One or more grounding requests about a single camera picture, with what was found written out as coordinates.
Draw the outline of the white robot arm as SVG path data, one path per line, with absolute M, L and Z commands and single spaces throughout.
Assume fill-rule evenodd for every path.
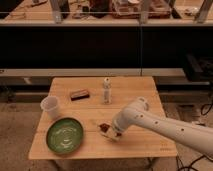
M 213 128 L 153 114 L 144 97 L 130 102 L 112 120 L 112 128 L 118 133 L 123 133 L 132 125 L 154 131 L 213 158 Z

